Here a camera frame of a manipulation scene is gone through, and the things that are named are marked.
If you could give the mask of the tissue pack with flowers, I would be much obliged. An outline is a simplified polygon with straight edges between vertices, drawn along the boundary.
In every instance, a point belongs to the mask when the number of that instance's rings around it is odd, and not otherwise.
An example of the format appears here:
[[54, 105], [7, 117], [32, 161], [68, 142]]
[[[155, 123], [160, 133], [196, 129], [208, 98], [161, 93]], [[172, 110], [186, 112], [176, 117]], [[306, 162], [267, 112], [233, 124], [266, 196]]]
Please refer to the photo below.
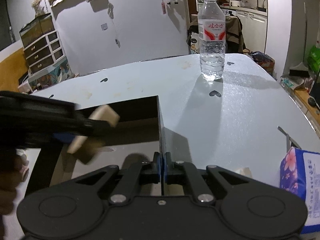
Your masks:
[[301, 198], [308, 217], [302, 233], [319, 232], [319, 153], [291, 147], [280, 164], [279, 187]]

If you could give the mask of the glass fish tank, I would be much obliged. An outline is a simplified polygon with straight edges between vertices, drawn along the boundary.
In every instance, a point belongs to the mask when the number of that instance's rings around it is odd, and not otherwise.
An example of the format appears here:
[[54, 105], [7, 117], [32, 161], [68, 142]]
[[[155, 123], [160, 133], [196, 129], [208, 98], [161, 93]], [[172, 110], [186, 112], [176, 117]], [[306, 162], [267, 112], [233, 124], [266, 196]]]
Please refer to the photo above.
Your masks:
[[37, 16], [20, 30], [20, 37], [24, 48], [36, 41], [39, 37], [54, 31], [51, 14]]

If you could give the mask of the black storage box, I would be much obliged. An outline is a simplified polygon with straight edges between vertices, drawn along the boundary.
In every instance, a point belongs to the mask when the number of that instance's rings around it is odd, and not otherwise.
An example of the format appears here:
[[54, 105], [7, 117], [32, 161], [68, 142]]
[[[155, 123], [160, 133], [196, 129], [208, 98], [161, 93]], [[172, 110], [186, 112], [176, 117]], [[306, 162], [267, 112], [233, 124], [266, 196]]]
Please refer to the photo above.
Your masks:
[[163, 152], [162, 115], [157, 96], [114, 102], [111, 108], [120, 119], [115, 128], [99, 131], [89, 137], [97, 143], [80, 153], [67, 153], [72, 134], [39, 132], [40, 152], [30, 173], [25, 195], [60, 184], [107, 165], [128, 166], [135, 159], [152, 160]]

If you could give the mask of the white plastic drawer unit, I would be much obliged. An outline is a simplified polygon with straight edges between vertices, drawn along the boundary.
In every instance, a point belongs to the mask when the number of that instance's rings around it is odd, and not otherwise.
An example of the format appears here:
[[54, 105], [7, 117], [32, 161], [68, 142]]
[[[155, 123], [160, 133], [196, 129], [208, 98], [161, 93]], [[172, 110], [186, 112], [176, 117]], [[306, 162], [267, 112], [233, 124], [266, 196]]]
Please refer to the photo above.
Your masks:
[[23, 49], [29, 73], [36, 72], [58, 63], [66, 57], [59, 32], [46, 33]]

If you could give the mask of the beige wooden block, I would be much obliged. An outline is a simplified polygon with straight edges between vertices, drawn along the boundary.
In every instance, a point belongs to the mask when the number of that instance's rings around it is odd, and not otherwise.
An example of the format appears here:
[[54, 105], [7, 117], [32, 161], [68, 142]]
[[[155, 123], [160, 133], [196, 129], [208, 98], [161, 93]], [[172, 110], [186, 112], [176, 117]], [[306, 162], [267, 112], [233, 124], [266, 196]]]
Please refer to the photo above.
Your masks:
[[89, 131], [84, 135], [76, 135], [67, 148], [67, 153], [88, 164], [104, 146], [105, 138], [117, 126], [120, 116], [109, 106], [97, 107], [86, 119]]

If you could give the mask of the clear plastic water bottle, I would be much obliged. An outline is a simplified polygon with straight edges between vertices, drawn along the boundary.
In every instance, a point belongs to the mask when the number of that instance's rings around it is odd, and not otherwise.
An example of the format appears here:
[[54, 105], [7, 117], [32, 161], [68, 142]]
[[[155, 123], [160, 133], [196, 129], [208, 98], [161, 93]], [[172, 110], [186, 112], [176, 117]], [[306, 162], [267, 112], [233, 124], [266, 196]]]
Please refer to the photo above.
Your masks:
[[223, 75], [226, 51], [226, 16], [217, 0], [203, 0], [197, 15], [202, 76], [208, 81]]

